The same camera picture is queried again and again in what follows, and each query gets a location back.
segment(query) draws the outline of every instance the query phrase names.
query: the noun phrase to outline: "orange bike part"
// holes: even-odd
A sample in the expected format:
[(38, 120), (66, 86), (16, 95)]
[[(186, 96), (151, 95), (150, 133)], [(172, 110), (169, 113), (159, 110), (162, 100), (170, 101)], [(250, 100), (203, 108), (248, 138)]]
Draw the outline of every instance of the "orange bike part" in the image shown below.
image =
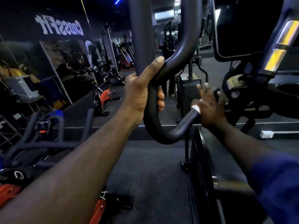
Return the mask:
[(98, 224), (101, 220), (101, 217), (105, 211), (106, 201), (98, 200), (97, 205), (95, 206), (95, 212), (90, 220), (89, 224)]
[(109, 100), (111, 99), (110, 94), (111, 94), (111, 90), (110, 90), (110, 89), (105, 90), (105, 91), (101, 94), (101, 96), (100, 96), (101, 105), (104, 105), (104, 103), (105, 103), (106, 101), (109, 101)]
[(0, 185), (0, 208), (2, 208), (9, 200), (13, 199), (20, 191), (21, 187), (14, 184)]

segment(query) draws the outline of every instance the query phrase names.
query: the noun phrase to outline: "fingernail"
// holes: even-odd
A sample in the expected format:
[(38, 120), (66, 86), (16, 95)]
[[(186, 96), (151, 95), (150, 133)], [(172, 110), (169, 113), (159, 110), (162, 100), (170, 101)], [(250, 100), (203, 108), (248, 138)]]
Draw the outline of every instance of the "fingernail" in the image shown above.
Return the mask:
[(159, 56), (159, 57), (157, 58), (157, 61), (158, 61), (159, 63), (163, 63), (163, 62), (164, 62), (164, 57), (163, 57), (163, 56)]

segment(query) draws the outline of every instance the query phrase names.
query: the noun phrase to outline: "display screen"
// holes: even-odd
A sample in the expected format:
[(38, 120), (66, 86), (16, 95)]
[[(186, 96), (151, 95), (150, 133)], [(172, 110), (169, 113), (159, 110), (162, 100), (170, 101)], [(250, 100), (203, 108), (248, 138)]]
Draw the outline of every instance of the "display screen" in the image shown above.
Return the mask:
[(215, 51), (219, 57), (239, 60), (262, 52), (278, 22), (282, 3), (283, 0), (213, 0)]

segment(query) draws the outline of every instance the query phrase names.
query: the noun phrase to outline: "black banner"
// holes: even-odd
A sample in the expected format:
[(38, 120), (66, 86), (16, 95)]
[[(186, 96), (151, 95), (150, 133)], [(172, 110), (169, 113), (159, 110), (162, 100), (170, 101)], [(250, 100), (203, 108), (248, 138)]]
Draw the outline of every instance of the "black banner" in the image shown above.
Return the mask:
[(92, 38), (80, 0), (2, 0), (0, 12), (4, 41)]

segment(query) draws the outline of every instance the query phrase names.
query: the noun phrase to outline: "blue light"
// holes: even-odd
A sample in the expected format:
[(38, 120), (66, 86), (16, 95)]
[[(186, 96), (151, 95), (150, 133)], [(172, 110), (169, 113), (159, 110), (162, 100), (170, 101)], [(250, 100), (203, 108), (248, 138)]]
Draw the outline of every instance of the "blue light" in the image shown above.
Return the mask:
[(115, 2), (115, 4), (117, 5), (117, 3), (119, 3), (119, 1), (120, 1), (120, 0), (117, 0), (117, 1)]

